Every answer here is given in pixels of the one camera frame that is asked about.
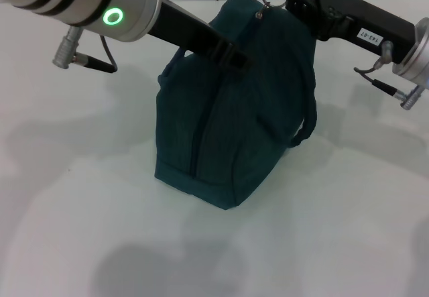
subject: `green led ring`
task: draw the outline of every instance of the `green led ring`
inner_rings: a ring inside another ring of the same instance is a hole
[[[116,20],[114,22],[109,21],[110,16],[112,16],[114,14],[117,14],[119,16],[118,20]],[[118,24],[119,22],[121,22],[122,19],[123,19],[123,12],[122,12],[122,10],[119,9],[119,8],[117,8],[117,7],[114,7],[113,9],[110,9],[110,10],[106,11],[105,16],[103,18],[103,21],[107,25],[115,25],[115,24]]]

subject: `black bracket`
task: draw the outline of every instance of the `black bracket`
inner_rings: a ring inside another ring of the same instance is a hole
[[[234,42],[168,0],[163,0],[158,20],[149,34],[205,56],[225,70],[246,73],[251,67],[250,59]]]
[[[341,38],[379,56],[382,42],[391,41],[396,64],[416,42],[414,24],[364,0],[288,0],[286,9],[304,22],[318,40]],[[360,37],[362,29],[374,41],[365,34]]]

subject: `teal fabric bag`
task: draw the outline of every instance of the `teal fabric bag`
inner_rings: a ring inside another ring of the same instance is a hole
[[[284,9],[228,0],[211,25],[253,61],[245,76],[178,50],[159,77],[156,178],[222,209],[240,205],[316,125],[316,41]]]

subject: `label sticker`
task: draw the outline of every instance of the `label sticker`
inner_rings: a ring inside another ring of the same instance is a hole
[[[374,34],[373,32],[364,28],[361,29],[357,37],[369,42],[370,44],[375,44],[376,46],[379,46],[384,39],[382,36]]]

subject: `robotic arm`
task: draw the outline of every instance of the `robotic arm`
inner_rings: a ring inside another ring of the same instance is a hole
[[[209,57],[222,68],[246,72],[251,65],[250,59],[233,42],[168,0],[4,1],[70,26],[54,58],[54,64],[64,69],[75,63],[115,72],[116,64],[105,36],[133,42],[145,34]],[[363,0],[287,0],[286,9],[305,23],[319,40],[341,38],[380,55],[373,68],[355,68],[355,71],[399,99],[404,109],[411,109],[429,88],[429,19],[414,26]],[[84,29],[101,36],[112,64],[77,52]],[[393,73],[417,84],[410,94],[367,76],[390,62],[394,63]]]
[[[340,38],[380,59],[369,70],[355,68],[363,78],[399,99],[410,110],[429,88],[429,19],[417,26],[363,0],[287,0],[286,9],[321,41]],[[417,84],[408,95],[367,76],[393,62],[393,73]]]
[[[113,73],[116,64],[105,36],[133,42],[145,34],[209,57],[223,68],[245,72],[250,61],[236,45],[168,0],[4,0],[15,7],[53,17],[70,26],[53,63],[67,69],[70,63]],[[112,64],[78,53],[83,31],[101,36]]]

